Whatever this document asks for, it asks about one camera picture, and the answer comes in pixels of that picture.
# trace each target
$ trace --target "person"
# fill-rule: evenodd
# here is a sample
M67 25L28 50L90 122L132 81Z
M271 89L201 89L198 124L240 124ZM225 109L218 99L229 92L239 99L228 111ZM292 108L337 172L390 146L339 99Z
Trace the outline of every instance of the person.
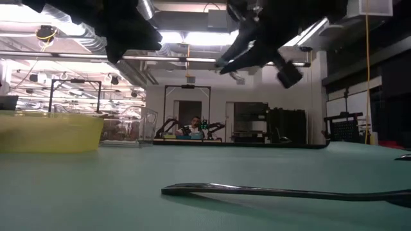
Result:
M200 122L201 122L201 118L198 116L193 117L193 119L191 120L191 124L187 125L185 127L189 128L191 133L198 133L200 131ZM175 132L175 135L184 135L182 132L182 129L178 130Z

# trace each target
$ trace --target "white pillar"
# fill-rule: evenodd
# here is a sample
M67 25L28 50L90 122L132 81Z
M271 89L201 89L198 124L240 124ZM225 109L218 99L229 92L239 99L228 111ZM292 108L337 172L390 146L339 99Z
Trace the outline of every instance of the white pillar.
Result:
M5 96L10 91L12 81L12 69L7 65L7 61L0 61L0 96Z
M317 58L312 62L312 108L309 112L309 142L313 144L325 144L326 140L321 131L326 129L324 118L327 115L327 94L322 80L328 75L327 53L317 52Z

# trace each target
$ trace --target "teal tabletop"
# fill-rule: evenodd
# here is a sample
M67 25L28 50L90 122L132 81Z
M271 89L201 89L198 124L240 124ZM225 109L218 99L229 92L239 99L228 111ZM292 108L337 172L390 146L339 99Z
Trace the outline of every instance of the teal tabletop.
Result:
M152 146L0 154L0 230L411 230L411 209L271 196L161 195L177 183L376 193L411 189L405 151Z

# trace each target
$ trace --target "yellow plastic bin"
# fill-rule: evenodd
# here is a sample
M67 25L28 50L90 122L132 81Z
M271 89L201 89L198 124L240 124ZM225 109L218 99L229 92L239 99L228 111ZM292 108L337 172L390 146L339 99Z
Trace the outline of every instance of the yellow plastic bin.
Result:
M0 111L0 152L92 151L102 129L103 119L87 115Z

